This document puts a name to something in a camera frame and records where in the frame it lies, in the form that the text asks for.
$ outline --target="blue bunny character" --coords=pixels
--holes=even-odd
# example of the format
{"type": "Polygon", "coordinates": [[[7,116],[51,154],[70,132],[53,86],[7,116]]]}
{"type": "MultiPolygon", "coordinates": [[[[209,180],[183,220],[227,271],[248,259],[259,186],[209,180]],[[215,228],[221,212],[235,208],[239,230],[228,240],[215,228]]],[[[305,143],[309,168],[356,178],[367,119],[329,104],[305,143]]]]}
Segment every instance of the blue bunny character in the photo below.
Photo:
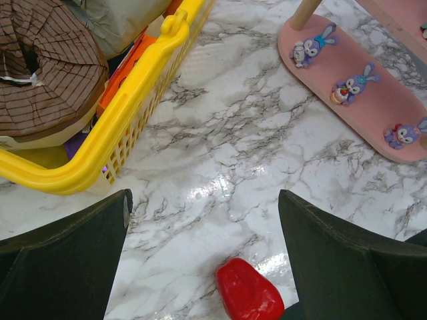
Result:
{"type": "Polygon", "coordinates": [[[336,24],[330,23],[322,34],[308,37],[304,42],[298,41],[290,54],[290,58],[296,62],[296,67],[308,67],[313,63],[313,58],[317,57],[326,45],[337,45],[340,42],[338,37],[330,37],[335,30],[336,24]]]}
{"type": "Polygon", "coordinates": [[[373,75],[373,70],[375,70],[375,63],[368,62],[362,75],[352,75],[351,77],[347,78],[346,82],[337,82],[335,87],[332,88],[332,91],[335,91],[337,88],[348,89],[348,96],[347,99],[342,103],[343,105],[348,105],[354,102],[356,99],[355,96],[365,91],[368,82],[379,82],[380,75],[377,73],[373,75]]]}
{"type": "Polygon", "coordinates": [[[417,141],[422,133],[427,133],[427,117],[421,119],[417,126],[397,124],[393,130],[385,130],[384,140],[393,149],[403,148],[417,141]]]}

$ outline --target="orange item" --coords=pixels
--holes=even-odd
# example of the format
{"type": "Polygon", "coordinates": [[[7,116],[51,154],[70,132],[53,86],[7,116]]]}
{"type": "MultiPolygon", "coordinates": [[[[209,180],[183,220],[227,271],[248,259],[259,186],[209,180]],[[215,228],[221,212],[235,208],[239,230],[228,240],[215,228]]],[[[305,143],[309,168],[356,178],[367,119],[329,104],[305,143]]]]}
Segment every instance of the orange item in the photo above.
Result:
{"type": "Polygon", "coordinates": [[[181,5],[183,0],[172,0],[169,4],[169,7],[167,7],[165,13],[163,16],[166,18],[168,15],[174,15],[176,12],[176,9],[181,5]]]}
{"type": "Polygon", "coordinates": [[[144,51],[153,43],[157,38],[150,37],[149,35],[141,34],[133,45],[131,51],[126,55],[120,63],[113,76],[109,80],[107,89],[105,90],[101,101],[98,103],[96,113],[100,117],[105,109],[108,107],[111,100],[125,81],[126,77],[131,73],[133,66],[137,63],[138,59],[142,56],[144,51]]]}

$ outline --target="beige fabric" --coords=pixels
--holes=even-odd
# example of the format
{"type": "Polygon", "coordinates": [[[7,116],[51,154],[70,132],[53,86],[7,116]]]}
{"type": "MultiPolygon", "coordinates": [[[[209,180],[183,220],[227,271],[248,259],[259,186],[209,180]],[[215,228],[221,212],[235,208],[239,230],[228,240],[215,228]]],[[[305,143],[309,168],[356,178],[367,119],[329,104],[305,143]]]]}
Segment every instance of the beige fabric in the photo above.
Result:
{"type": "Polygon", "coordinates": [[[105,57],[126,49],[171,0],[62,0],[91,31],[105,57]]]}

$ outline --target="pink furniture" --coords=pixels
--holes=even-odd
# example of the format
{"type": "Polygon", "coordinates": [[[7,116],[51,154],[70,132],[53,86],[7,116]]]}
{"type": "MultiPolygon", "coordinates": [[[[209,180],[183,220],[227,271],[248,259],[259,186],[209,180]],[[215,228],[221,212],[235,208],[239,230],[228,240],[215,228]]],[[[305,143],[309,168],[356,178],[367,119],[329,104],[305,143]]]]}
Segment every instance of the pink furniture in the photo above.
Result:
{"type": "MultiPolygon", "coordinates": [[[[421,24],[427,22],[423,21],[427,18],[423,15],[427,13],[427,0],[357,1],[377,14],[378,20],[383,21],[397,36],[404,36],[408,48],[427,61],[427,41],[422,38],[420,30],[421,24]],[[419,4],[422,13],[413,8],[415,3],[419,4]]],[[[327,18],[313,14],[320,2],[303,0],[294,16],[283,26],[278,46],[286,67],[383,156],[401,163],[426,158],[427,149],[423,148],[420,140],[413,144],[402,143],[403,149],[393,149],[384,140],[384,131],[393,130],[398,123],[417,125],[423,117],[427,117],[426,108],[338,26],[333,35],[338,36],[340,43],[337,46],[325,45],[308,68],[297,68],[295,61],[290,59],[290,53],[298,41],[322,34],[331,23],[327,18]],[[364,92],[356,95],[355,101],[348,106],[334,104],[330,99],[332,87],[352,75],[361,75],[368,62],[375,63],[374,73],[380,75],[380,81],[368,82],[364,92]]]]}
{"type": "Polygon", "coordinates": [[[427,40],[420,26],[427,23],[427,0],[356,0],[427,64],[427,40]]]}

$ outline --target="gray marble veining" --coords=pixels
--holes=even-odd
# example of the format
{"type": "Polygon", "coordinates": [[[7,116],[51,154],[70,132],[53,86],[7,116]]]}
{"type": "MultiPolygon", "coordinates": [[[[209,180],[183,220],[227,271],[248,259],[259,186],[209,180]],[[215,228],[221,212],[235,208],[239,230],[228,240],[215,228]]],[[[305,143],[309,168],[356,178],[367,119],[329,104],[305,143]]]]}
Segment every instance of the gray marble veining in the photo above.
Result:
{"type": "MultiPolygon", "coordinates": [[[[106,319],[227,319],[214,271],[233,256],[256,266],[286,305],[295,303],[280,189],[394,239],[427,228],[427,163],[377,154],[282,64],[278,32],[298,4],[216,3],[113,187],[130,188],[135,205],[106,319]]],[[[325,0],[316,13],[427,103],[401,44],[356,2],[325,0]]],[[[0,181],[0,239],[98,199],[0,181]]]]}

